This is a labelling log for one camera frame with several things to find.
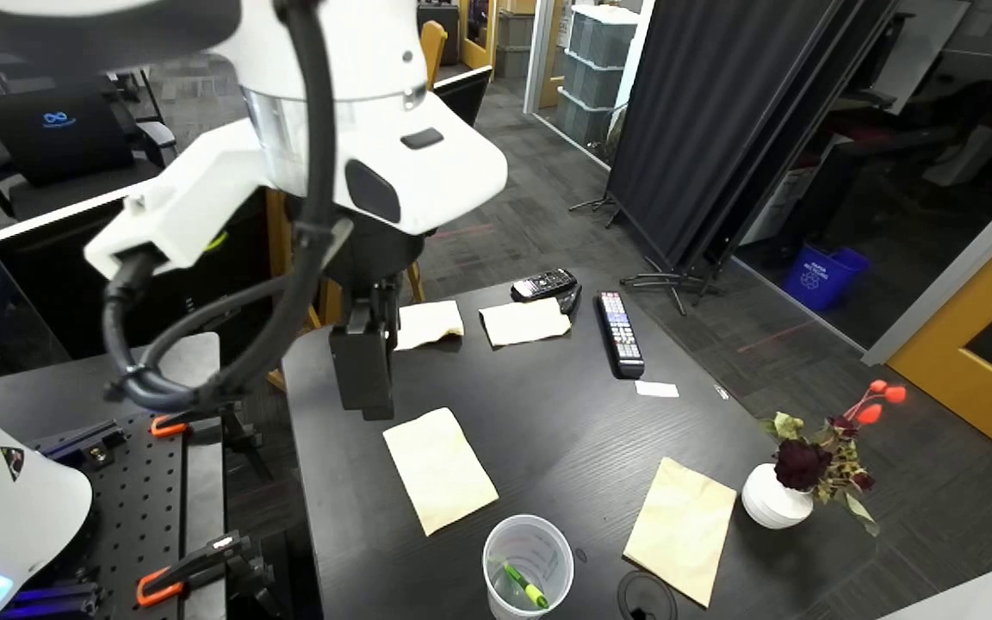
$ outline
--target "black remote control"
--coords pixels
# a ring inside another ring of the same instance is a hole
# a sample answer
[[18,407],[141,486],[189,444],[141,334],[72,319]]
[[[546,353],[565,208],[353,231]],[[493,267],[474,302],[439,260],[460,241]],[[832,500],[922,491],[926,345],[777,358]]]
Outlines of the black remote control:
[[542,272],[536,278],[509,281],[515,298],[542,298],[557,295],[577,287],[577,274],[569,267]]
[[606,358],[618,378],[640,378],[645,358],[622,294],[595,295]]
[[563,314],[577,317],[579,308],[579,287],[557,294]]

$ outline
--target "bin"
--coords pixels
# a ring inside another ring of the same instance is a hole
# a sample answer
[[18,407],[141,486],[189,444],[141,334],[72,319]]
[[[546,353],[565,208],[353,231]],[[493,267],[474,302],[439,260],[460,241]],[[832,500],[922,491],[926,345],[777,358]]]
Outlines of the bin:
[[789,267],[781,290],[795,295],[802,308],[824,314],[843,298],[851,281],[867,272],[867,259],[840,248],[835,255],[805,244]]
[[627,7],[573,7],[569,47],[595,64],[625,64],[639,27],[639,14]]
[[557,94],[563,94],[557,117],[555,117],[557,128],[587,149],[602,143],[602,138],[611,131],[612,108],[589,108],[589,104],[577,99],[565,85]]
[[565,47],[565,91],[587,108],[612,108],[625,64],[595,64]]

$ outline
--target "cable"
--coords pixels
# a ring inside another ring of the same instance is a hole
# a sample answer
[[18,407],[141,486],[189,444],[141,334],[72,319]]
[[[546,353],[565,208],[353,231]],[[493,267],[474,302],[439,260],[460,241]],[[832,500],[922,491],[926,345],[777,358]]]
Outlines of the cable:
[[[158,250],[135,250],[120,259],[120,272],[108,287],[104,308],[104,341],[110,360],[120,374],[120,393],[147,410],[189,410],[200,404],[228,399],[243,393],[244,381],[271,368],[289,341],[301,329],[304,309],[313,302],[317,278],[325,255],[331,248],[331,195],[335,195],[335,94],[331,94],[331,64],[327,64],[327,40],[317,19],[317,3],[288,7],[281,9],[288,19],[298,64],[308,85],[308,201],[294,219],[294,267],[284,278],[258,281],[252,290],[232,294],[181,322],[174,322],[158,341],[144,350],[141,360],[129,350],[126,341],[126,314],[139,302],[141,290],[147,287],[153,272],[164,264]],[[207,386],[186,388],[169,381],[154,365],[158,358],[192,326],[234,314],[268,294],[284,290],[276,298],[271,317],[254,334],[254,341],[220,368]]]

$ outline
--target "flower pot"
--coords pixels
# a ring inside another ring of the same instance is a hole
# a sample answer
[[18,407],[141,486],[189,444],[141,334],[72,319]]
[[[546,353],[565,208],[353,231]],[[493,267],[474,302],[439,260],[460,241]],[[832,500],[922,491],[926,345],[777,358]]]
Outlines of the flower pot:
[[743,477],[741,504],[743,513],[770,531],[795,526],[813,513],[813,496],[781,486],[771,460]]

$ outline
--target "plastic cup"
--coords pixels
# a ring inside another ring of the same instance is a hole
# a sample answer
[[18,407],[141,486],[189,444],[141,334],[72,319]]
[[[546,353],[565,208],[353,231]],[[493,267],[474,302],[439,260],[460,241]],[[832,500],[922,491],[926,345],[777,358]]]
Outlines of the plastic cup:
[[[523,588],[507,577],[505,562],[523,572],[546,593],[546,611],[531,606]],[[577,562],[565,534],[555,522],[536,513],[517,513],[491,531],[484,548],[484,572],[493,615],[523,620],[563,606],[573,588]]]

